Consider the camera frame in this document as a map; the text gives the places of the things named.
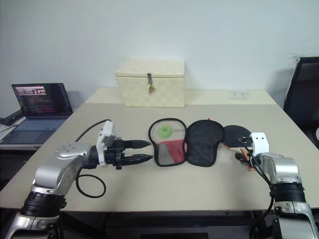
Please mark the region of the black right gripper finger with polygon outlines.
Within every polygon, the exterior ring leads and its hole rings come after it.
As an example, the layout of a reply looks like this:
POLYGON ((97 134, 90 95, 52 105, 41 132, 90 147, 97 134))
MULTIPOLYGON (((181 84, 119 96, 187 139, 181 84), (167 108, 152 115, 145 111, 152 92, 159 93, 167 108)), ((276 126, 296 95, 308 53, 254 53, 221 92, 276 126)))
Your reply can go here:
POLYGON ((249 158, 241 153, 235 153, 235 158, 240 161, 242 165, 249 165, 249 158))

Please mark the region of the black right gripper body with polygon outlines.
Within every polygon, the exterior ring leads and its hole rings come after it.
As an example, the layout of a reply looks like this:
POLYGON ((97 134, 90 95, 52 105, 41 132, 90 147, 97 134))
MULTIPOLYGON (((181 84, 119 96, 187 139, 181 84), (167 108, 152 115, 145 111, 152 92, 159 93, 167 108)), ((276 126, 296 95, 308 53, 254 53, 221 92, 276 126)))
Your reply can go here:
POLYGON ((252 139, 250 137, 241 137, 238 140, 245 149, 252 150, 252 139))

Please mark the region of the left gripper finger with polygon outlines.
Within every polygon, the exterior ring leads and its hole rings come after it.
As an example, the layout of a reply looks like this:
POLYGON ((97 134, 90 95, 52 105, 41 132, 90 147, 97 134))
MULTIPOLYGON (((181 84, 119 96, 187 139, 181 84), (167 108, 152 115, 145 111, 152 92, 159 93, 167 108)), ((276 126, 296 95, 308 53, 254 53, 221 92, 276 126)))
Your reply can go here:
POLYGON ((140 149, 150 146, 150 142, 145 140, 124 140, 123 149, 140 149))
POLYGON ((134 154, 132 156, 127 156, 124 157, 123 159, 123 165, 128 166, 128 165, 136 165, 140 163, 144 163, 150 159, 152 159, 152 155, 147 155, 147 154, 134 154))

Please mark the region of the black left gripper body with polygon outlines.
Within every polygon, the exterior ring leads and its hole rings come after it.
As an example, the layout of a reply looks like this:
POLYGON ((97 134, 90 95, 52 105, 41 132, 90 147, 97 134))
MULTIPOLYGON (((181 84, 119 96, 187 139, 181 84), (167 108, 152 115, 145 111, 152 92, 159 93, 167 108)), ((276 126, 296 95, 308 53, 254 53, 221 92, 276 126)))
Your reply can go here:
POLYGON ((122 169, 122 160, 124 158, 124 141, 116 138, 111 146, 104 151, 104 159, 106 165, 112 165, 117 170, 122 169))

